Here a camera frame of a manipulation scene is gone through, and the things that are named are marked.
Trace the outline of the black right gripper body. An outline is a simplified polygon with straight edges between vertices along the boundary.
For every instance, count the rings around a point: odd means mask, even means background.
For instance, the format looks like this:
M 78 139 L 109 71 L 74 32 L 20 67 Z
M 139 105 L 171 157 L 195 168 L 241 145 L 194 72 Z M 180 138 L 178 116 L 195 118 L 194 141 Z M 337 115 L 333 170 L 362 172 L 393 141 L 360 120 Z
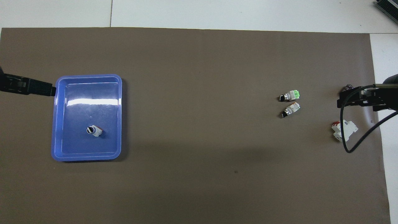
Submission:
M 397 85 L 398 74 L 386 78 L 383 84 Z M 398 110 L 398 89 L 384 89 L 384 103 L 385 106 L 382 110 Z

